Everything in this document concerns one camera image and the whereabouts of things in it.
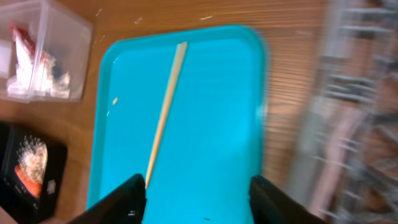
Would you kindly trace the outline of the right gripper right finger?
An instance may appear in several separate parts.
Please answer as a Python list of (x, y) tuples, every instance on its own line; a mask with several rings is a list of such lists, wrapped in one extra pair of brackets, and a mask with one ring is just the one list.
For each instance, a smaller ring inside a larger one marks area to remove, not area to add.
[(326, 224), (261, 175), (251, 178), (249, 196), (255, 224)]

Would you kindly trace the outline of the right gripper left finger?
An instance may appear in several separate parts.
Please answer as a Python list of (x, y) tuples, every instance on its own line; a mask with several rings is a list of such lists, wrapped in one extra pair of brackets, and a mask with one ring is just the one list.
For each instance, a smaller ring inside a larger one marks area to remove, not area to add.
[(145, 207), (145, 180), (134, 174), (69, 224), (141, 224)]

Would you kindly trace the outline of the orange carrot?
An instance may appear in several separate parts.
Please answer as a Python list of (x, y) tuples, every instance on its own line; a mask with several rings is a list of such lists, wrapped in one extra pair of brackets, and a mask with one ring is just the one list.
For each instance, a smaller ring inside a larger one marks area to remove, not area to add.
[(42, 190), (42, 184), (39, 182), (35, 182), (33, 180), (30, 180), (28, 177), (26, 177), (23, 174), (22, 169), (20, 166), (15, 166), (14, 169), (15, 173), (17, 174), (19, 180), (22, 182), (24, 187), (27, 189), (27, 191), (35, 198), (39, 198)]

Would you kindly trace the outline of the white napkin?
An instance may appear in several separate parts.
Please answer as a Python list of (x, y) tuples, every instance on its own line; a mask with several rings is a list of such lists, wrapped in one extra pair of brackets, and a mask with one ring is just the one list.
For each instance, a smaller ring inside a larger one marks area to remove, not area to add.
[(16, 64), (16, 74), (7, 81), (10, 95), (39, 95), (67, 99), (70, 96), (70, 75), (57, 70), (57, 59), (41, 51), (33, 66)]

